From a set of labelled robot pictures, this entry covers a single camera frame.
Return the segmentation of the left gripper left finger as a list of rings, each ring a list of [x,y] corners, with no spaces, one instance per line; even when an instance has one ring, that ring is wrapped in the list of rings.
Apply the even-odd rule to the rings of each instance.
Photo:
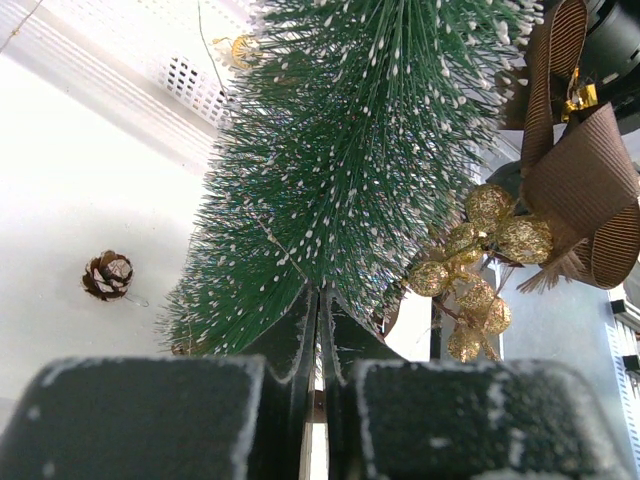
[[[2,477],[307,478],[317,311],[301,289],[236,355],[49,363],[2,434]]]

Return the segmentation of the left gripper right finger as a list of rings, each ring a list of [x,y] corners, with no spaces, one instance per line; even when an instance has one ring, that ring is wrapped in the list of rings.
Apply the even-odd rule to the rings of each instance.
[[[332,479],[629,479],[586,380],[546,360],[403,359],[319,293]]]

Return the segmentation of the brown ribbon gold berry garland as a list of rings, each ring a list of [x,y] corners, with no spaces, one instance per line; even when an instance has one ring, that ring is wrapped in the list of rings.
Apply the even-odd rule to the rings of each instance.
[[[511,322],[507,303],[476,272],[482,258],[537,265],[523,292],[560,279],[609,290],[638,259],[638,175],[612,106],[580,81],[587,30],[582,1],[556,3],[533,29],[523,70],[529,86],[507,110],[509,127],[524,134],[518,194],[475,187],[447,248],[418,255],[410,271],[419,294],[456,301],[448,350],[459,361],[495,358],[489,340]]]

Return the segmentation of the small green christmas tree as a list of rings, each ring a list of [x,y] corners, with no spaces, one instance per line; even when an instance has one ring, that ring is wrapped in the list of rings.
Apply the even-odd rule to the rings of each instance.
[[[233,354],[312,285],[368,331],[492,143],[539,1],[260,1],[184,273],[178,355]]]

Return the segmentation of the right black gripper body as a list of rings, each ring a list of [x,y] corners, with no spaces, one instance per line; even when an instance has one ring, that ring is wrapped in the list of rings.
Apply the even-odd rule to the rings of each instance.
[[[620,132],[639,129],[639,1],[588,1],[582,73],[612,105]]]

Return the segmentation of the white plastic basket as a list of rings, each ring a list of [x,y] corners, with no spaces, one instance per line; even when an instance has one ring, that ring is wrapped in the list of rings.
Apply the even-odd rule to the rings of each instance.
[[[1,51],[201,175],[251,14],[248,1],[4,1]]]

